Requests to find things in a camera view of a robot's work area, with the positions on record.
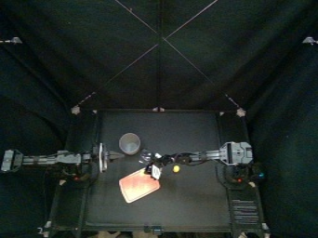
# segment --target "black table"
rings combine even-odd
[[[67,150],[90,150],[95,140],[111,151],[121,152],[119,138],[133,132],[142,140],[142,148],[161,154],[218,150],[229,141],[249,141],[243,118],[234,112],[122,112],[106,111],[95,115],[83,112],[76,118],[68,137]],[[181,172],[165,167],[161,189],[127,204],[119,180],[143,165],[139,153],[108,164],[108,169],[91,187],[76,185],[59,188],[54,209],[58,231],[205,231],[258,232],[263,220],[258,189],[230,192],[217,177],[217,162],[198,166],[181,165]],[[234,221],[233,197],[257,201],[259,224],[241,226]]]

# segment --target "white label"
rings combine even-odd
[[[161,168],[157,165],[151,166],[151,175],[155,179],[161,178],[162,171],[161,171]]]

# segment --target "black curtain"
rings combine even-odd
[[[2,40],[19,36],[0,15]],[[42,63],[27,44],[0,45],[0,162],[4,151],[51,154],[64,147],[70,115]],[[0,237],[40,237],[55,182],[44,171],[0,177]]]
[[[318,46],[293,51],[273,82],[259,89],[249,116],[257,160],[267,174],[261,187],[266,219],[284,237],[318,234],[317,60]]]

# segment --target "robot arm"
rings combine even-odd
[[[162,169],[169,164],[199,165],[207,161],[217,161],[223,165],[223,176],[233,183],[241,183],[250,178],[255,179],[258,175],[263,177],[262,172],[257,172],[255,176],[255,172],[251,171],[254,170],[254,156],[253,147],[247,142],[227,142],[219,150],[207,152],[181,152],[165,156],[143,152],[142,158],[149,162],[146,173],[151,174],[155,179],[161,178]]]
[[[24,156],[18,150],[8,150],[2,164],[2,173],[16,172],[22,168],[44,168],[54,171],[59,179],[83,181],[96,179],[98,173],[106,171],[110,160],[121,157],[123,154],[107,151],[102,143],[86,153],[58,151],[51,155]]]

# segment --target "cable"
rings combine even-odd
[[[44,171],[44,177],[43,177],[43,191],[44,191],[44,224],[47,223],[47,198],[46,198],[46,173],[47,173],[47,169],[48,167],[46,168],[46,171]]]
[[[150,25],[133,13],[133,9],[129,9],[118,0],[115,0],[126,9],[127,11],[143,22],[143,24],[157,33],[157,31],[150,27]]]
[[[199,11],[199,13],[166,37],[167,39],[191,22],[194,21],[194,19],[197,19],[197,17],[199,17],[199,15],[202,15],[202,13],[213,6],[217,4],[219,0],[215,0],[211,4],[207,5],[207,7],[203,8],[202,11]]]
[[[98,88],[98,90],[95,92],[92,92],[78,104],[75,107],[79,107],[82,105],[82,103],[88,100],[99,91],[103,87],[106,87],[115,79],[117,77],[123,73],[126,72],[133,66],[134,64],[142,59],[145,58],[145,56],[158,47],[159,45],[154,45],[135,60],[134,62]]]

